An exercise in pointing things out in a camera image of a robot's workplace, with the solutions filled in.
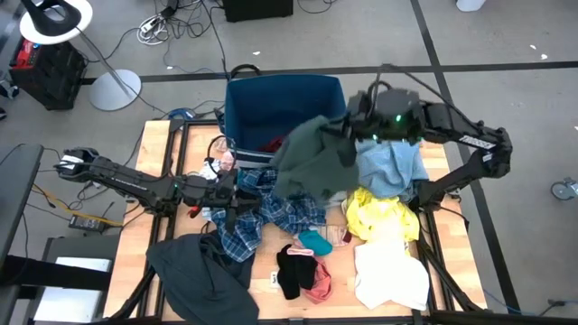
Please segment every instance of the black case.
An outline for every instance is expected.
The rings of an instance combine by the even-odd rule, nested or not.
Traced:
[[[10,66],[17,62],[23,46],[20,40]],[[69,42],[39,45],[30,68],[10,69],[13,83],[38,100],[48,110],[72,109],[87,67],[84,58]]]
[[[223,0],[223,6],[231,23],[293,14],[293,0]]]

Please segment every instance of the white cable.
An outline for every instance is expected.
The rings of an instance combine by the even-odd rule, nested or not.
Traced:
[[[136,39],[145,45],[155,46],[169,39],[169,31],[166,29],[166,20],[160,15],[146,18],[139,26]]]

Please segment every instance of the white cloth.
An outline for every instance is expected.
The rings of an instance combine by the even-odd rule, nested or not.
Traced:
[[[430,289],[424,266],[407,256],[403,239],[355,247],[355,296],[369,309],[393,301],[425,311]]]
[[[458,0],[456,5],[464,13],[480,10],[486,0]]]

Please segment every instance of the yellow shirt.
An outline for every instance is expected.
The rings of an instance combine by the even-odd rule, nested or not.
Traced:
[[[402,237],[408,242],[419,238],[419,220],[398,197],[376,199],[364,188],[348,198],[347,221],[351,234],[368,242]]]

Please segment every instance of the black sock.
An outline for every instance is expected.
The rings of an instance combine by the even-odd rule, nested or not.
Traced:
[[[315,283],[315,269],[317,261],[312,256],[292,255],[295,261],[297,281],[305,290],[311,290]]]
[[[277,281],[279,282],[279,285],[281,285],[286,300],[292,300],[299,297],[297,269],[294,255],[287,254],[287,248],[289,247],[291,247],[291,245],[283,247],[281,252],[277,253],[277,264],[279,265]]]

